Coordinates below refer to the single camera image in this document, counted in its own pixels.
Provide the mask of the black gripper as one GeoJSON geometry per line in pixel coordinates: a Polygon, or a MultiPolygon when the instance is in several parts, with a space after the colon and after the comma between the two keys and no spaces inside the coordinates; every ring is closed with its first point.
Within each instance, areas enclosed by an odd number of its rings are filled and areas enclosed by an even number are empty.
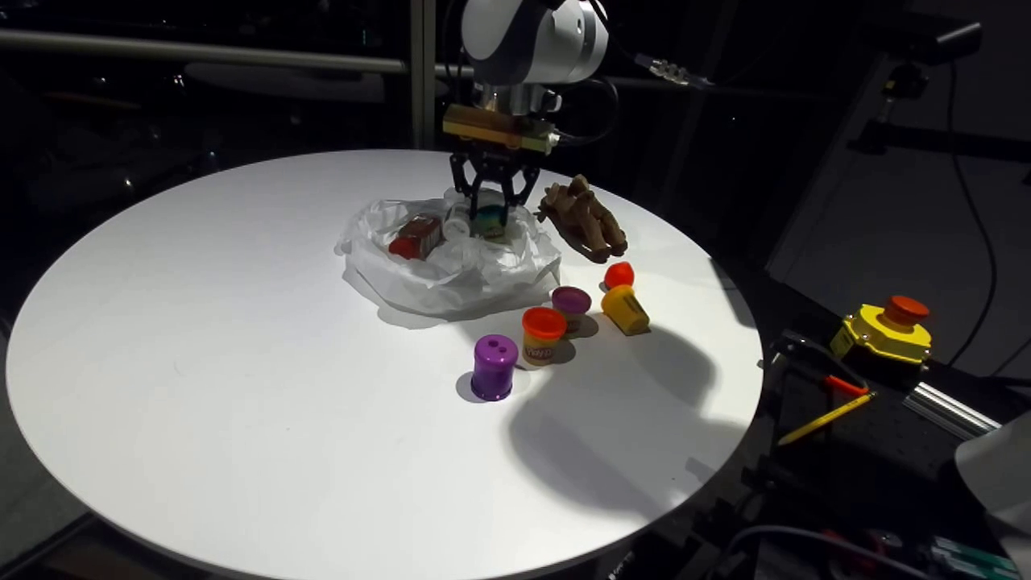
{"type": "Polygon", "coordinates": [[[480,199],[485,184],[495,184],[501,189],[500,226],[506,229],[512,223],[512,211],[531,196],[539,174],[540,169],[527,164],[515,153],[458,149],[450,155],[450,179],[458,192],[471,196],[471,235],[485,235],[485,204],[480,199]]]}

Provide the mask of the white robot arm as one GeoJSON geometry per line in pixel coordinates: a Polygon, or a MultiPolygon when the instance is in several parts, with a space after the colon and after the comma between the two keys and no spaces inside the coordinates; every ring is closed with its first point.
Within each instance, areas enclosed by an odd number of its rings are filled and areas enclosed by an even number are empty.
{"type": "Polygon", "coordinates": [[[467,0],[462,48],[478,86],[472,103],[450,103],[441,133],[453,189],[467,199],[471,232],[500,239],[508,212],[539,184],[539,157],[567,133],[550,123],[559,86],[589,80],[610,52],[598,0],[467,0]]]}

